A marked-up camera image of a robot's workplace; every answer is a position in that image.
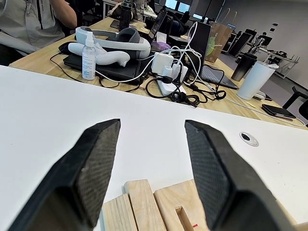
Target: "window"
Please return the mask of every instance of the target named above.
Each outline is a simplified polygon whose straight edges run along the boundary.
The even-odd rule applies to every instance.
[[[186,11],[189,11],[189,8],[190,8],[190,5],[187,5],[187,4],[181,2],[179,4],[178,11],[185,13]]]
[[[170,9],[175,10],[177,3],[178,3],[178,1],[176,1],[176,0],[166,0],[165,6],[167,6]]]
[[[202,19],[202,16],[197,15],[197,14],[194,14],[193,17],[194,17],[194,18],[198,18],[198,19]]]
[[[183,2],[179,2],[177,0],[166,0],[165,6],[175,11],[182,12],[182,13],[189,11],[191,7],[190,5],[185,4]]]

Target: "vr controller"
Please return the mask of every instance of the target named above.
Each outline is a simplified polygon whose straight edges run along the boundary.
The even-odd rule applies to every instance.
[[[76,55],[82,56],[82,49],[85,45],[80,43],[70,43],[68,45],[68,50]],[[97,42],[95,44],[96,51],[96,64],[98,65],[110,65],[113,63],[118,63],[120,66],[125,67],[127,62],[130,60],[129,54],[124,51],[110,51],[107,52],[103,49]]]

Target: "laptop keyboard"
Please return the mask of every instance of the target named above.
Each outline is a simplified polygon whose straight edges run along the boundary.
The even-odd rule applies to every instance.
[[[205,79],[210,79],[214,82],[219,82],[220,79],[218,79],[212,72],[211,70],[207,67],[207,66],[204,66],[203,69],[202,69],[202,74],[201,74],[202,78],[205,78]]]

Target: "purple object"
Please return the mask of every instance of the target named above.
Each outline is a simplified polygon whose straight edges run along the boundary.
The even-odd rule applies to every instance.
[[[165,51],[170,49],[171,46],[169,46],[168,44],[164,43],[164,42],[156,42],[153,41],[151,44],[151,50],[155,50],[155,51]]]

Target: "black tumbler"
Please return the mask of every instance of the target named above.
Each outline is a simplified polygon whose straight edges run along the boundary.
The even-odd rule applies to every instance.
[[[237,65],[231,78],[235,81],[240,81],[256,61],[257,57],[255,55],[245,53],[242,56],[240,63]]]
[[[129,22],[131,20],[131,8],[132,4],[126,0],[122,3],[122,12],[119,23],[119,31],[129,27]]]

